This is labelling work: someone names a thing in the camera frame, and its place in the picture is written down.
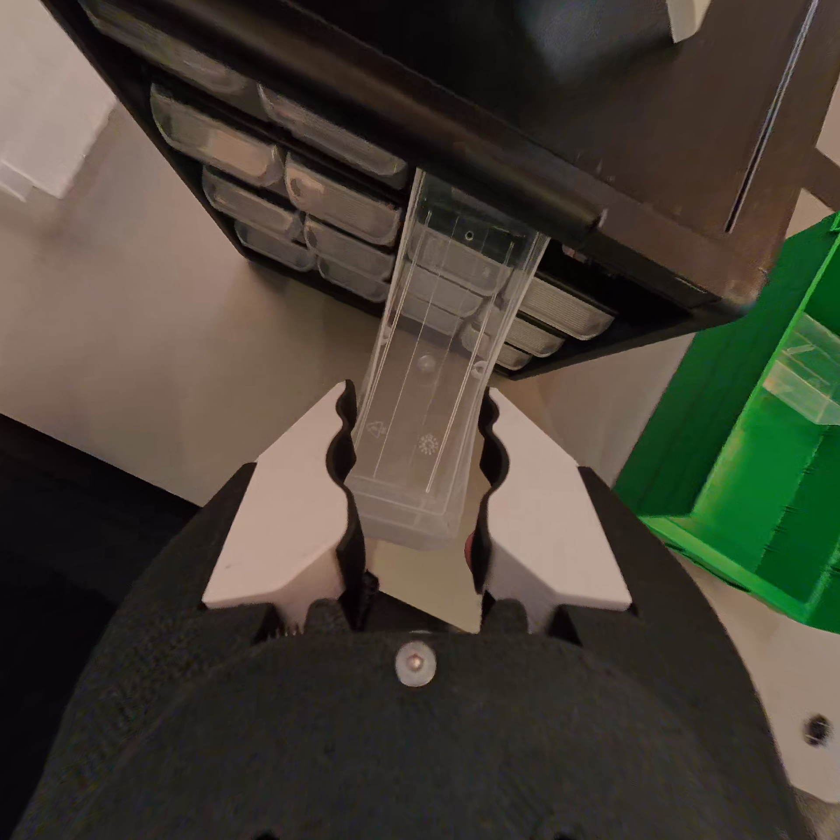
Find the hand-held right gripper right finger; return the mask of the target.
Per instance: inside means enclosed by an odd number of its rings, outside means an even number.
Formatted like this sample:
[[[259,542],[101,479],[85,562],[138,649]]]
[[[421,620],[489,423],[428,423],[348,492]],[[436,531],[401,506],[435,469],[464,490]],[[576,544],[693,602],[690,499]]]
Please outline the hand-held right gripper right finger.
[[[578,463],[501,392],[479,410],[489,489],[471,540],[476,592],[517,602],[529,632],[561,607],[624,612],[633,600]]]

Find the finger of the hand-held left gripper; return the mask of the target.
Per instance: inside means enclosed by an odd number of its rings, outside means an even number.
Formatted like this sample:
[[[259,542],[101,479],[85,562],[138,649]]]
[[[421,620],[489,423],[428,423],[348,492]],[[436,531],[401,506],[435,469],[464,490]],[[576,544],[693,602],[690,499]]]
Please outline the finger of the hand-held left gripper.
[[[678,44],[698,32],[710,4],[709,0],[666,1],[670,32],[674,43]]]

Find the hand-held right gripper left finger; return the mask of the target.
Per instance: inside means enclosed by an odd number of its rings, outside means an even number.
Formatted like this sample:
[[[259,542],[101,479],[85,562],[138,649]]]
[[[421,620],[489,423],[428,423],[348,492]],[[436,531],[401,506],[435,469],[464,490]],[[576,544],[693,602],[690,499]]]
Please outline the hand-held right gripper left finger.
[[[283,623],[304,623],[311,604],[359,594],[364,537],[345,484],[356,418],[354,384],[340,382],[257,458],[206,608],[268,604]]]

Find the black drawer cabinet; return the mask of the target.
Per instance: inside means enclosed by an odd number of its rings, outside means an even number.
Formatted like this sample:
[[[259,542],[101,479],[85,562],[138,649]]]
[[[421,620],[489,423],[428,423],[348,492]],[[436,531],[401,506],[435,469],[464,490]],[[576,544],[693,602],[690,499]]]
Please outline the black drawer cabinet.
[[[740,319],[838,76],[838,2],[43,2],[194,195],[152,95],[266,147],[301,214],[343,187],[402,231],[426,171],[549,236],[613,323],[526,380]]]

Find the green plastic bin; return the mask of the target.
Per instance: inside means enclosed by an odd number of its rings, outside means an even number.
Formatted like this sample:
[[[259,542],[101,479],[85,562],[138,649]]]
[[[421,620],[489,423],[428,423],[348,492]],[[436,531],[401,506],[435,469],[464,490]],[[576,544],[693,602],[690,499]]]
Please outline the green plastic bin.
[[[839,425],[762,386],[803,313],[839,338],[838,213],[786,240],[746,316],[696,334],[614,491],[689,561],[838,634]]]

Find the clear plastic drawer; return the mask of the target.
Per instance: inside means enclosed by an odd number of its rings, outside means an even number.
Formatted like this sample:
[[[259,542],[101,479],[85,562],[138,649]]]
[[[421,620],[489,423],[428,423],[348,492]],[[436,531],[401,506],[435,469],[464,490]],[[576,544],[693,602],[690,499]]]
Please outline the clear plastic drawer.
[[[453,540],[478,415],[547,236],[417,170],[353,431],[365,536]]]
[[[838,426],[838,336],[803,313],[780,345],[762,386],[812,424]]]

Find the stack of clear drawers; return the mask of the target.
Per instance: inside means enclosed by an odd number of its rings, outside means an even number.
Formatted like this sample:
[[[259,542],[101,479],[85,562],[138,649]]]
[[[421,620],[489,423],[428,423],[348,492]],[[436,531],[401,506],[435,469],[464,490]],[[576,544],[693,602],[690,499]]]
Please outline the stack of clear drawers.
[[[396,330],[460,354],[500,345],[508,375],[615,352],[623,325],[610,298],[616,277],[558,240],[520,291],[515,266],[530,232],[578,245],[601,219],[539,180],[530,143],[387,91],[351,66],[349,91],[316,98],[298,78],[263,82],[138,15],[140,2],[80,2],[128,90],[144,81],[143,124],[228,219],[239,247],[381,315],[375,354]]]

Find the person's dark clothing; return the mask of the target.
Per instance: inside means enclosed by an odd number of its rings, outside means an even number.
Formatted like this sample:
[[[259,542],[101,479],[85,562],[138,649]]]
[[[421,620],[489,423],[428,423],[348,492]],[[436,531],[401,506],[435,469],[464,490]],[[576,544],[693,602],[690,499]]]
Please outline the person's dark clothing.
[[[198,506],[1,423],[2,809],[32,795],[68,699],[132,583]]]

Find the white translucent bin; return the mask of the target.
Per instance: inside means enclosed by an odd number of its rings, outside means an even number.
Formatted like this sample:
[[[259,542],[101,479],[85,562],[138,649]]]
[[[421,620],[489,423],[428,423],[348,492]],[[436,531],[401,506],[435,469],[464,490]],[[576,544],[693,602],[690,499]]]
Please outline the white translucent bin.
[[[41,2],[1,2],[1,189],[69,191],[117,99]]]

